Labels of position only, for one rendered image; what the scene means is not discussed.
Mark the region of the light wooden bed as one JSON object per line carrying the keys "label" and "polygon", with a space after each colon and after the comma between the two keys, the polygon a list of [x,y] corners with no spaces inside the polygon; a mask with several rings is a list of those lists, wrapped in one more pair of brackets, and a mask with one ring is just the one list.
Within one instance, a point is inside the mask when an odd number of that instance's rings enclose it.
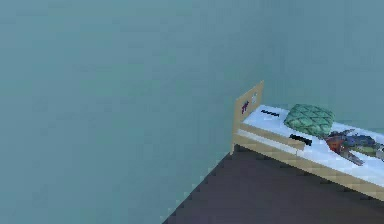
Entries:
{"label": "light wooden bed", "polygon": [[[357,153],[362,166],[331,151],[325,141],[300,133],[284,124],[288,112],[261,103],[264,83],[259,82],[235,101],[232,146],[241,146],[280,162],[384,201],[384,162]],[[279,113],[275,117],[261,113]],[[312,145],[289,138],[290,134],[312,140]]]}

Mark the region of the black remote control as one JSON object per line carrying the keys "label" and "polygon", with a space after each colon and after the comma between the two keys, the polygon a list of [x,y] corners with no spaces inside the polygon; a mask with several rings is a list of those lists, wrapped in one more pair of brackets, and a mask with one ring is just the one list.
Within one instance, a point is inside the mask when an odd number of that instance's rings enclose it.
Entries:
{"label": "black remote control", "polygon": [[290,134],[289,138],[294,139],[294,140],[297,140],[297,141],[301,141],[301,142],[303,142],[305,145],[308,145],[308,146],[311,146],[311,145],[312,145],[312,140],[307,139],[307,138],[302,137],[302,136],[298,136],[298,135]]}

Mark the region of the green quilted pillow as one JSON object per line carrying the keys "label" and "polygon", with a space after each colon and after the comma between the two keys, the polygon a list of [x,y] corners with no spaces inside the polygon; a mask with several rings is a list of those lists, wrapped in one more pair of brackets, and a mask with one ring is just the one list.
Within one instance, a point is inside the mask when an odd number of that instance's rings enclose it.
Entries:
{"label": "green quilted pillow", "polygon": [[287,114],[284,124],[295,131],[322,138],[330,133],[334,118],[334,113],[328,109],[296,104]]}

